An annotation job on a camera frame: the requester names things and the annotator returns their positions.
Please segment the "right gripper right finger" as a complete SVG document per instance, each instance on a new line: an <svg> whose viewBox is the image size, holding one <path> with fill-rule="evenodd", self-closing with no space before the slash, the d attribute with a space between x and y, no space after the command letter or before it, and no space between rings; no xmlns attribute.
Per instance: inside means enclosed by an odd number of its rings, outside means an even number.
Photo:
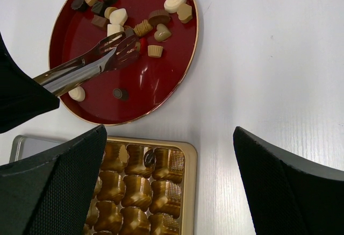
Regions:
<svg viewBox="0 0 344 235"><path fill-rule="evenodd" d="M343 171L239 126L233 145L256 234L343 234Z"/></svg>

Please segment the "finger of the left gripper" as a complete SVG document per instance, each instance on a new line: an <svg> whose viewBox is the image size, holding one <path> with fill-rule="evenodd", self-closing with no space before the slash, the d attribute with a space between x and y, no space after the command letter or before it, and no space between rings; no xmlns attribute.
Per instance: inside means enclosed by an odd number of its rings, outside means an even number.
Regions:
<svg viewBox="0 0 344 235"><path fill-rule="evenodd" d="M1 39L1 133L60 106L60 100L27 76L13 61Z"/></svg>

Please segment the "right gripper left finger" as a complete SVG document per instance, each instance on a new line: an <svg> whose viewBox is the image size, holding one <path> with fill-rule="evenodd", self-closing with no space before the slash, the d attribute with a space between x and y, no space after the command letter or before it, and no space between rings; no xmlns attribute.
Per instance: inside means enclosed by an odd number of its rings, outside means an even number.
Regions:
<svg viewBox="0 0 344 235"><path fill-rule="evenodd" d="M81 234L107 140L92 130L1 166L1 234Z"/></svg>

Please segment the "white oval chocolate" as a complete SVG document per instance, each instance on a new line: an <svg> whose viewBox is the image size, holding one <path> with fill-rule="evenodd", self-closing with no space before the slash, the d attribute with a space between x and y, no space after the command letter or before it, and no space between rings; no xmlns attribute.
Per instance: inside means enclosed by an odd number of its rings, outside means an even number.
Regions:
<svg viewBox="0 0 344 235"><path fill-rule="evenodd" d="M68 91L68 95L77 102L85 100L85 90L80 86Z"/></svg>

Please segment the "silver metal tongs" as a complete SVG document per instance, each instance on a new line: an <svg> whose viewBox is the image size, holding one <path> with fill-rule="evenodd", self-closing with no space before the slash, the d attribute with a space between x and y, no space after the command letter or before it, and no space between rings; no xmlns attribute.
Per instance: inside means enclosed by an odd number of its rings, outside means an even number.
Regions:
<svg viewBox="0 0 344 235"><path fill-rule="evenodd" d="M135 33L115 33L101 40L85 54L52 68L33 80L59 97L102 73L129 66L138 59L139 49L140 41Z"/></svg>

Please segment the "dark leaf chocolate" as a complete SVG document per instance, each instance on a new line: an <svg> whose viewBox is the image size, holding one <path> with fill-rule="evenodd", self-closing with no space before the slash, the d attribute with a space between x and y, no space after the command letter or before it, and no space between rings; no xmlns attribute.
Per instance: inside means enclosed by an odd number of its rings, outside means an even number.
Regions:
<svg viewBox="0 0 344 235"><path fill-rule="evenodd" d="M155 153L153 150L149 150L144 155L144 165L147 168L151 168L156 162Z"/></svg>

